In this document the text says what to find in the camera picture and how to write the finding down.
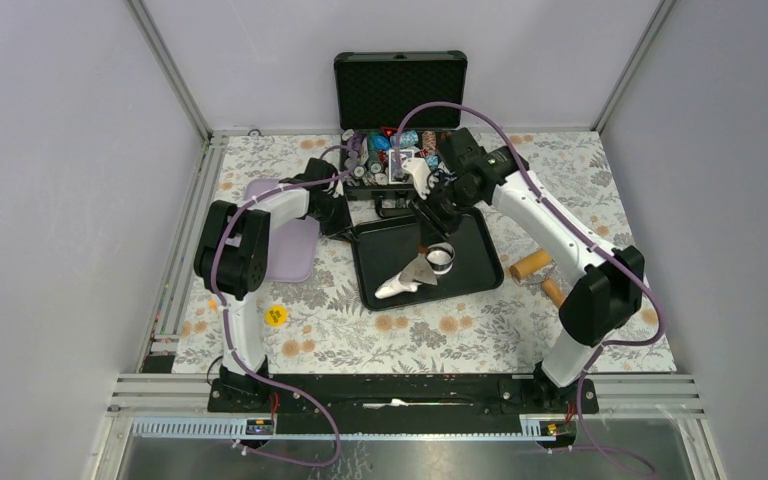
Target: white wall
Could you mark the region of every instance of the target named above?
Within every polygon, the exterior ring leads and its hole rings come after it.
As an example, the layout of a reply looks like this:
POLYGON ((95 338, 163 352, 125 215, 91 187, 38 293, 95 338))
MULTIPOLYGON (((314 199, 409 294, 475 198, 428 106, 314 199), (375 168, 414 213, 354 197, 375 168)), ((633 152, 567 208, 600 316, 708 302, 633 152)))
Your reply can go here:
POLYGON ((0 479, 81 474, 198 150, 124 2, 0 0, 0 479))
MULTIPOLYGON (((337 129, 343 51, 462 50, 464 103, 510 127, 589 127, 657 0, 148 0, 216 129, 337 129)), ((474 119, 464 116, 464 124, 474 119)))
POLYGON ((728 478, 768 478, 768 3, 679 2, 603 140, 728 478))

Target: table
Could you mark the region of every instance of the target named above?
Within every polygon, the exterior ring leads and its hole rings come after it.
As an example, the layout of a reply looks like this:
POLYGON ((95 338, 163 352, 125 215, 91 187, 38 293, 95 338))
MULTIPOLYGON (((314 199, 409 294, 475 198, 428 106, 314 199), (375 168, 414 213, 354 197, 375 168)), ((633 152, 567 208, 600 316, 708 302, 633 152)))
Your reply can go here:
MULTIPOLYGON (((488 151, 502 145, 495 134, 473 133, 488 151)), ((618 247, 633 243, 598 134, 509 134, 546 187, 585 225, 618 247)), ((215 199, 241 203, 251 180, 299 173, 308 158, 338 142, 337 135, 232 137, 215 199)), ((326 158, 337 164, 336 152, 326 158)), ((372 202, 350 202, 350 208, 356 225, 378 219, 372 202)), ((502 285, 385 312, 361 305, 350 245, 320 238, 307 281, 264 283, 254 293, 259 315, 273 305, 288 312, 282 325, 264 326, 270 372, 530 373, 548 353, 561 324, 540 286, 518 285, 507 267, 539 247, 509 218, 488 206, 480 209, 506 270, 502 285)), ((557 273, 553 278, 569 291, 557 273)), ((222 353, 221 322, 210 296, 193 276, 173 373, 205 373, 222 353)), ((644 300, 641 312, 616 337, 648 338, 656 325, 657 316, 644 300)), ((611 347, 593 371, 672 372, 675 363, 663 339, 645 348, 611 347)))

